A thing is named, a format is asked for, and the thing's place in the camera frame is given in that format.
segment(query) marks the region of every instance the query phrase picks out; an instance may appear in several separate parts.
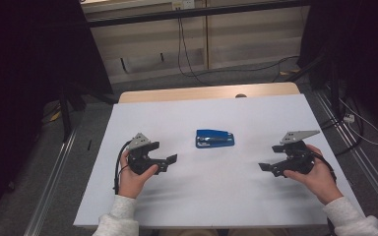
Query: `white table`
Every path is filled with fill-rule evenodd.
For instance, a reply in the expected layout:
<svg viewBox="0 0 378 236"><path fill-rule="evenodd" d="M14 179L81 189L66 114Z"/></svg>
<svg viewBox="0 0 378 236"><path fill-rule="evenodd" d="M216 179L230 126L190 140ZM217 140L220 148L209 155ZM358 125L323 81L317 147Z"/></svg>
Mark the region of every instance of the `white table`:
<svg viewBox="0 0 378 236"><path fill-rule="evenodd" d="M234 147L195 148L197 129L234 134ZM96 227L110 211L116 156L141 132L160 148L151 158L178 154L138 198L135 218L150 228L294 227L326 224L322 205L301 184L261 171L287 131L319 130L302 94L119 103L114 106L74 225ZM306 143L331 163L345 196L359 204L322 133Z"/></svg>

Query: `blue stapler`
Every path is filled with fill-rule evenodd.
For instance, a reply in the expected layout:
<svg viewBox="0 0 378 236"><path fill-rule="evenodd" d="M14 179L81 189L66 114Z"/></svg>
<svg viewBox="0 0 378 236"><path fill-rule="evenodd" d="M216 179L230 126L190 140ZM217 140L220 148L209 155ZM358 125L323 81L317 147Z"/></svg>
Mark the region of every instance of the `blue stapler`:
<svg viewBox="0 0 378 236"><path fill-rule="evenodd" d="M234 135L227 131L197 130L196 148L219 148L234 146Z"/></svg>

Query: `wrist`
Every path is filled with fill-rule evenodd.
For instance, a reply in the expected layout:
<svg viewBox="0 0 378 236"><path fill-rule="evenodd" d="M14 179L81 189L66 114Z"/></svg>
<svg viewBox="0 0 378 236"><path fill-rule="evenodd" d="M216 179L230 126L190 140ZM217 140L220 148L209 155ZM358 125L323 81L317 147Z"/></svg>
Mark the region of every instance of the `wrist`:
<svg viewBox="0 0 378 236"><path fill-rule="evenodd" d="M129 199L137 199L136 194L130 193L129 191L126 191L126 190L121 191L121 188L119 188L117 195L121 197L129 198Z"/></svg>
<svg viewBox="0 0 378 236"><path fill-rule="evenodd" d="M318 199L320 200L320 202L323 205L327 205L330 202L332 202L336 199L342 198L342 197L343 197L342 192L340 192L340 190L336 187L335 189L332 189L332 190L324 193L323 195L318 196Z"/></svg>

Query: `person's left hand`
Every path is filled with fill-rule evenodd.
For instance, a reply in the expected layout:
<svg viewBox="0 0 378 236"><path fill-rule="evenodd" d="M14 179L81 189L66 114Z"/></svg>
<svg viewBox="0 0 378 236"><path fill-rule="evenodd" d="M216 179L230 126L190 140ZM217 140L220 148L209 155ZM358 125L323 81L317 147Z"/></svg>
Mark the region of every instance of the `person's left hand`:
<svg viewBox="0 0 378 236"><path fill-rule="evenodd" d="M121 168L128 165L127 156L128 150L125 150L120 157ZM125 167L121 172L119 180L118 195L130 199L136 199L143 190L144 184L150 177L158 171L158 165L152 165L141 175L134 173L129 166Z"/></svg>

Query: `wall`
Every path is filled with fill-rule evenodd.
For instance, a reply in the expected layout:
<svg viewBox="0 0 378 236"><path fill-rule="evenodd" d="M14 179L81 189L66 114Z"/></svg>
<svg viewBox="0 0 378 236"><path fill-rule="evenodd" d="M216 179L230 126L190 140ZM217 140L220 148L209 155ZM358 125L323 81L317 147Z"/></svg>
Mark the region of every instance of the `wall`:
<svg viewBox="0 0 378 236"><path fill-rule="evenodd" d="M88 0L82 6L87 18L94 20L170 11L171 2ZM197 0L195 5L199 8L255 2L259 1ZM307 12L308 7L299 7L183 19L192 69L278 61L298 55ZM92 32L112 84L180 73L177 20L94 28ZM180 66L188 71L183 50L181 43ZM160 61L161 53L166 56L165 62ZM127 71L122 69L120 58Z"/></svg>

